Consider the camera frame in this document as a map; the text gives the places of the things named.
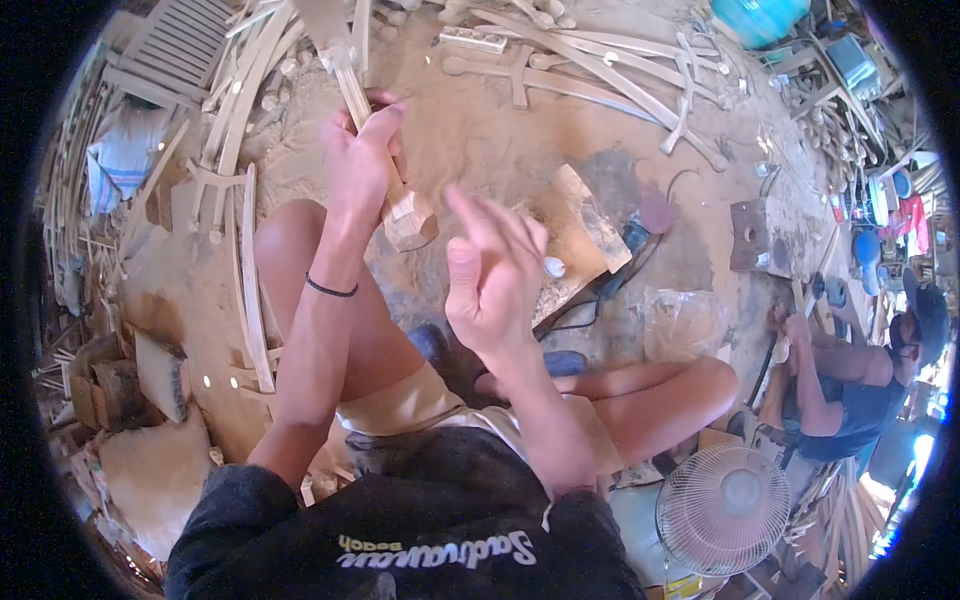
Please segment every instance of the power cord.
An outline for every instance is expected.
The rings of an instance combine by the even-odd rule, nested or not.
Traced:
[[[669,183],[669,184],[667,185],[667,187],[666,187],[666,201],[667,201],[668,204],[670,204],[670,193],[673,191],[673,185],[674,185],[674,183],[676,183],[677,180],[680,178],[680,176],[683,175],[684,173],[693,173],[693,174],[696,174],[697,172],[694,171],[694,170],[692,170],[692,169],[681,169],[680,171],[677,172],[676,175],[673,176],[673,179],[670,180],[670,183]],[[627,265],[624,265],[623,267],[621,267],[621,269],[630,269],[629,275],[627,275],[626,278],[624,278],[623,282],[620,283],[620,285],[616,288],[616,290],[614,291],[613,295],[615,295],[617,292],[619,292],[621,289],[623,289],[623,286],[627,285],[627,283],[629,283],[634,277],[636,277],[636,276],[640,273],[640,271],[643,270],[643,268],[644,268],[645,266],[647,266],[647,263],[650,262],[650,259],[653,258],[653,255],[654,255],[655,253],[657,253],[657,249],[660,247],[660,244],[663,243],[663,237],[664,237],[665,235],[666,235],[666,233],[662,233],[662,234],[660,234],[660,235],[657,236],[657,240],[654,242],[653,248],[646,254],[646,256],[644,256],[643,261],[640,262],[640,264],[639,264],[638,267],[634,268],[634,263],[636,263],[636,261],[637,261],[637,259],[639,258],[641,252],[637,252],[637,254],[636,254],[633,258],[631,258],[630,262],[627,263]],[[571,304],[570,306],[568,306],[568,307],[566,308],[566,310],[565,310],[564,312],[560,313],[560,315],[558,315],[558,316],[551,322],[551,325],[550,325],[550,326],[548,326],[546,329],[544,329],[544,330],[537,336],[537,341],[538,341],[538,342],[542,342],[548,335],[550,335],[551,333],[555,333],[555,332],[557,332],[557,331],[570,331],[570,330],[572,330],[572,329],[584,329],[584,328],[586,328],[586,327],[589,327],[589,326],[593,325],[594,323],[597,322],[597,319],[600,318],[600,308],[601,308],[601,306],[603,305],[604,300],[608,300],[608,299],[607,299],[607,298],[604,298],[604,297],[602,297],[602,296],[597,296],[597,298],[594,298],[594,299],[582,300],[582,301],[577,302],[577,303],[575,303],[575,304]],[[562,319],[563,317],[565,317],[566,314],[569,313],[569,312],[570,312],[571,310],[573,310],[574,308],[579,308],[580,306],[584,306],[584,305],[590,304],[590,303],[592,303],[592,302],[595,302],[595,304],[594,304],[594,306],[593,306],[593,317],[592,317],[588,322],[586,322],[586,323],[579,323],[579,324],[573,324],[573,325],[562,325],[562,326],[559,326],[559,327],[556,327],[556,326],[553,326],[553,325],[552,325],[552,324],[556,323],[557,321],[559,321],[560,319]]]

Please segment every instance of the white fan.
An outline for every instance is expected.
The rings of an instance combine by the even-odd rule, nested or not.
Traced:
[[[674,469],[657,498],[657,534],[683,566],[725,577],[759,564],[783,535],[790,488],[755,450],[720,444]]]

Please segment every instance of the black cable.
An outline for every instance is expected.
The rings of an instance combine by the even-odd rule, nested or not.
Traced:
[[[680,171],[678,171],[678,172],[676,173],[676,175],[673,176],[673,179],[671,179],[671,180],[670,180],[670,183],[666,186],[666,201],[667,201],[667,204],[670,204],[670,193],[673,191],[673,184],[676,183],[677,180],[680,178],[680,176],[683,175],[684,173],[694,173],[694,174],[696,174],[696,171],[694,171],[693,169],[681,169]],[[643,270],[643,267],[645,267],[645,266],[647,265],[647,263],[650,262],[650,259],[653,257],[653,255],[654,255],[655,253],[657,253],[657,248],[659,248],[659,247],[660,247],[660,244],[663,243],[663,236],[664,236],[664,235],[666,235],[666,234],[665,234],[665,233],[661,233],[660,235],[657,236],[657,241],[654,242],[654,247],[653,247],[653,249],[650,250],[650,251],[647,253],[647,255],[643,258],[643,262],[641,262],[641,263],[640,263],[640,266],[637,267],[635,270],[633,269],[633,265],[634,265],[634,262],[636,262],[636,260],[639,258],[639,254],[638,254],[637,256],[634,256],[633,258],[630,259],[630,262],[629,262],[628,264],[630,265],[629,268],[632,269],[632,270],[630,271],[630,274],[627,275],[627,277],[623,280],[623,283],[620,284],[620,287],[617,288],[617,292],[619,292],[620,290],[622,290],[622,289],[623,289],[623,286],[625,286],[627,283],[629,283],[631,279],[633,279],[634,277],[636,277],[637,274],[639,274],[640,271]],[[550,335],[551,333],[554,333],[554,332],[556,332],[556,331],[569,331],[569,330],[571,330],[571,329],[583,329],[583,328],[585,328],[585,327],[589,327],[589,326],[593,325],[594,323],[597,322],[597,319],[600,318],[600,307],[603,305],[603,301],[604,301],[603,298],[597,297],[597,298],[595,298],[595,299],[583,300],[583,301],[577,302],[576,304],[572,304],[572,305],[568,306],[564,312],[560,313],[560,315],[558,315],[557,318],[553,320],[552,323],[556,323],[557,321],[559,321],[560,319],[562,319],[563,317],[565,317],[566,314],[567,314],[568,312],[570,312],[571,310],[573,310],[574,308],[578,308],[578,307],[583,306],[583,305],[585,305],[585,304],[590,304],[591,302],[595,302],[594,307],[593,307],[593,318],[590,319],[590,320],[589,320],[588,322],[586,322],[586,323],[579,323],[579,324],[574,324],[574,325],[562,325],[562,326],[560,326],[560,327],[554,327],[554,326],[547,327],[547,328],[542,332],[542,334],[537,338],[537,341],[538,341],[538,342],[542,342],[542,341],[546,338],[546,336],[548,336],[548,335]]]

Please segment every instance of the finger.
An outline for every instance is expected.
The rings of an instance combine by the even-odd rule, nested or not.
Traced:
[[[486,198],[480,199],[480,202],[499,225],[511,252],[519,250],[536,252],[534,241],[520,215],[510,208]]]
[[[389,89],[370,87],[367,90],[367,100],[370,104],[394,105],[400,102],[400,97]]]
[[[403,103],[375,112],[361,128],[357,139],[363,139],[376,147],[386,148],[390,138],[400,129],[406,114],[407,107]]]
[[[349,120],[348,116],[333,113],[321,126],[320,139],[327,149],[342,150],[353,139],[353,133],[347,128],[345,118]]]
[[[527,227],[527,231],[530,233],[530,239],[534,242],[537,254],[546,256],[546,245],[550,241],[550,232],[533,217],[523,217],[523,225]]]
[[[472,319],[480,311],[480,249],[462,237],[452,238],[446,244],[446,268],[450,273],[444,307],[447,318]]]
[[[455,185],[448,185],[444,195],[450,210],[464,226],[464,232],[474,246],[497,251],[507,248],[504,234],[480,199],[467,196]]]
[[[390,141],[387,143],[387,150],[390,151],[390,156],[394,158],[394,164],[396,165],[396,171],[400,175],[400,180],[406,183],[407,155],[403,152],[403,136],[400,132],[396,132],[394,136],[390,138]]]

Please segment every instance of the hand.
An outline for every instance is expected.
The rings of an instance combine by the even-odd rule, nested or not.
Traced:
[[[794,313],[783,322],[783,334],[790,340],[790,344],[810,344],[810,324],[806,316]]]
[[[387,196],[388,166],[386,156],[395,158],[400,178],[406,178],[406,161],[399,128],[406,116],[406,105],[397,96],[382,89],[367,90],[374,108],[383,108],[371,115],[357,132],[341,103],[324,123],[321,140],[326,147],[324,169],[329,184],[327,214],[345,219],[351,229],[368,234],[380,224],[380,209]]]
[[[467,235],[446,245],[446,317],[463,345],[494,372],[495,365],[509,363],[518,352],[540,348],[532,322],[547,231],[530,217],[469,198],[452,185],[446,201]]]

